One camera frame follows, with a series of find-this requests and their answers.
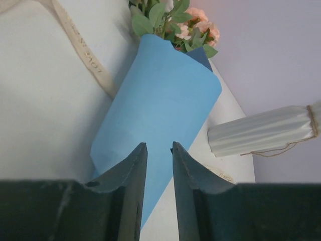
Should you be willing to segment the blue wrapping paper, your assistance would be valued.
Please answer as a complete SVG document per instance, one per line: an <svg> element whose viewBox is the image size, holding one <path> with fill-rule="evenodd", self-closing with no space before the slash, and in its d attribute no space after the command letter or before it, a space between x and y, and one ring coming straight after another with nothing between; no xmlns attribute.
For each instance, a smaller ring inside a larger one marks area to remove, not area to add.
<svg viewBox="0 0 321 241"><path fill-rule="evenodd" d="M141 142L147 145L142 223L173 176L173 142L189 149L222 87L202 48L174 49L144 35L138 52L91 146L97 173L109 170Z"/></svg>

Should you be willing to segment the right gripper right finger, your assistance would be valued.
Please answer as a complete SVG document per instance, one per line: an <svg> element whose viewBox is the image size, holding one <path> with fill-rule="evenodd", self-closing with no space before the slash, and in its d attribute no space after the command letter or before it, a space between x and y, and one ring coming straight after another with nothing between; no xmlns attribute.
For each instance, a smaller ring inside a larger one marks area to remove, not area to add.
<svg viewBox="0 0 321 241"><path fill-rule="evenodd" d="M233 184L172 155L180 240L320 240L319 184Z"/></svg>

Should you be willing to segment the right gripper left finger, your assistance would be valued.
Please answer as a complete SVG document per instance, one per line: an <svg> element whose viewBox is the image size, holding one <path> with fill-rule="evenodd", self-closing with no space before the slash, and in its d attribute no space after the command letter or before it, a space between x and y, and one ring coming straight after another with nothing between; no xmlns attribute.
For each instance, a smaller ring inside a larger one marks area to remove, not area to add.
<svg viewBox="0 0 321 241"><path fill-rule="evenodd" d="M2 180L1 240L139 240L147 146L96 179Z"/></svg>

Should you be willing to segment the cream printed ribbon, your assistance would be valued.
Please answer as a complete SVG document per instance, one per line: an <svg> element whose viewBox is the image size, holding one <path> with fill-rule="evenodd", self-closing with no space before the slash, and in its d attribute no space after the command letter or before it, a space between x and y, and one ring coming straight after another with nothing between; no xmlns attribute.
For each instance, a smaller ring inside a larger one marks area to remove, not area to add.
<svg viewBox="0 0 321 241"><path fill-rule="evenodd" d="M98 58L91 51L65 8L59 1L38 2L47 8L47 10L52 11L80 60L95 78L97 84L104 90L111 100L114 100L117 95L118 88L115 85L111 74L104 68Z"/></svg>

